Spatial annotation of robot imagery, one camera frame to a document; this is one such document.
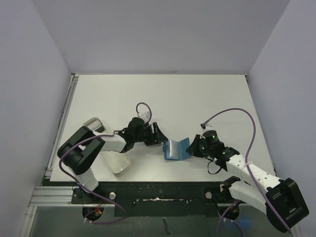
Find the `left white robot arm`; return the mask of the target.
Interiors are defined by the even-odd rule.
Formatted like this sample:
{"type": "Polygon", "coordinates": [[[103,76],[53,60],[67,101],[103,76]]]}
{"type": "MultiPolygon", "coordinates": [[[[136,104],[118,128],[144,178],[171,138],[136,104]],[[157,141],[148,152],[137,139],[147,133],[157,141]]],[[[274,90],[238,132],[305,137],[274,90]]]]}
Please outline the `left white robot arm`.
{"type": "Polygon", "coordinates": [[[153,146],[167,141],[156,122],[150,124],[137,117],[126,128],[112,134],[98,133],[82,126],[59,148],[59,168],[84,190],[83,197],[94,203],[99,200],[101,191],[91,166],[100,152],[124,154],[136,143],[153,146]]]}

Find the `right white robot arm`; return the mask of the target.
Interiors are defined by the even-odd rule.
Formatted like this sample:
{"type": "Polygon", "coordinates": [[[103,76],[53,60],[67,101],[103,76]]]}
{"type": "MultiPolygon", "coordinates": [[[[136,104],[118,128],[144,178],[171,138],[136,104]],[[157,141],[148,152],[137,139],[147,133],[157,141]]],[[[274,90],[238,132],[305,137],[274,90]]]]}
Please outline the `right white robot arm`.
{"type": "Polygon", "coordinates": [[[222,200],[238,199],[255,207],[280,232],[285,233],[308,216],[309,209],[294,180],[283,180],[247,162],[239,151],[226,147],[215,130],[197,134],[186,151],[195,157],[212,158],[232,174],[220,184],[222,200]]]}

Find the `blue leather card holder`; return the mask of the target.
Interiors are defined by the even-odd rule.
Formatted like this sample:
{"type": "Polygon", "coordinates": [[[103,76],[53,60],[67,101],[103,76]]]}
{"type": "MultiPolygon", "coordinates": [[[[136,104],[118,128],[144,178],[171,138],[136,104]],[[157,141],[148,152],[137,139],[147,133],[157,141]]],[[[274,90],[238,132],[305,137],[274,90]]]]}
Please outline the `blue leather card holder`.
{"type": "Polygon", "coordinates": [[[164,142],[162,147],[164,159],[172,161],[189,159],[191,155],[188,152],[186,152],[186,149],[189,146],[189,137],[181,141],[168,140],[167,142],[164,142]]]}

